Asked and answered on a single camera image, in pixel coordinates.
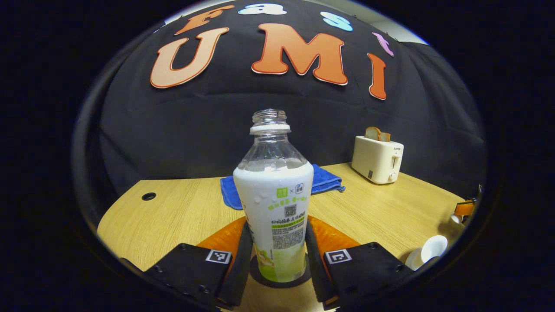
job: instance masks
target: wooden table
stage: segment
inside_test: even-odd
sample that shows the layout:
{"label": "wooden table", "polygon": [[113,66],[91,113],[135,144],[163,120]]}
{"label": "wooden table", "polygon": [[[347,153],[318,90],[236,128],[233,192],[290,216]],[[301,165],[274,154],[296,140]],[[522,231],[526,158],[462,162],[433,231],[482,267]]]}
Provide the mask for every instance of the wooden table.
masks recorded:
{"label": "wooden table", "polygon": [[[361,244],[376,241],[402,262],[434,235],[453,242],[462,229],[449,222],[462,198],[400,173],[395,183],[377,185],[350,163],[323,166],[341,177],[346,190],[310,197],[309,214]],[[154,192],[152,200],[142,200]],[[98,235],[118,256],[145,271],[179,243],[196,245],[230,222],[242,210],[227,207],[220,178],[142,180],[106,212]],[[290,289],[263,286],[249,276],[236,311],[323,311],[312,280]]]}

